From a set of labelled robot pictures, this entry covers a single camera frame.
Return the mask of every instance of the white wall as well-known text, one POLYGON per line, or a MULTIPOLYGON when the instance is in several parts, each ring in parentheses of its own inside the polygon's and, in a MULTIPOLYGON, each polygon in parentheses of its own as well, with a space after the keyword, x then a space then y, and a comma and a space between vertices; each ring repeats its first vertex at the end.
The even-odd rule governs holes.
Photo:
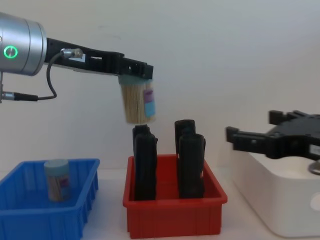
MULTIPOLYGON (((271 109, 320 112, 318 0, 0 0, 1 11, 42 23, 48 37, 118 51, 154 65, 158 152, 174 152, 174 121, 192 118, 206 159, 224 164, 224 127, 264 131, 271 109)), ((115 76, 54 68, 58 98, 0 105, 0 170, 18 162, 132 154, 115 76)), ((36 77, 5 74, 7 91, 45 96, 36 77)))

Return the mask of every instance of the robotic arm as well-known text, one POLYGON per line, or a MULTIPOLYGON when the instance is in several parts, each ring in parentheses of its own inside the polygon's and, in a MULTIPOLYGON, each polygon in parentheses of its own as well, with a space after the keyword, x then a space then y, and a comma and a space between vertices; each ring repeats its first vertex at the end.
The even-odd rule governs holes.
POLYGON ((0 12, 0 103, 2 100, 38 101, 57 97, 50 79, 53 64, 77 72, 153 78, 153 66, 145 62, 125 58, 119 52, 47 38, 41 24, 0 12), (3 73, 34 76, 44 63, 48 64, 46 77, 52 96, 3 91, 3 73))

